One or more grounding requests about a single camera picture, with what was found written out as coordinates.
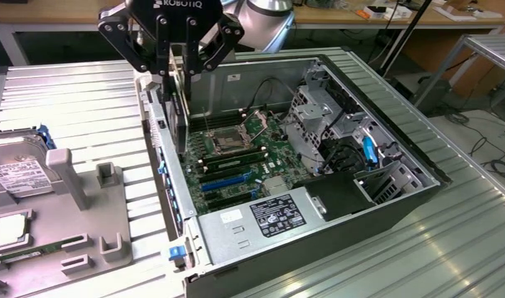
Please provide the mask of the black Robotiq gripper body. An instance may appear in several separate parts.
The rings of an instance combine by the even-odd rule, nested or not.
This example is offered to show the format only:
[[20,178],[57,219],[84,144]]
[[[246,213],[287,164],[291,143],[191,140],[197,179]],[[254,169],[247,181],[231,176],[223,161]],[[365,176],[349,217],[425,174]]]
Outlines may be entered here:
[[126,1],[125,8],[155,43],[207,42],[223,32],[219,1]]

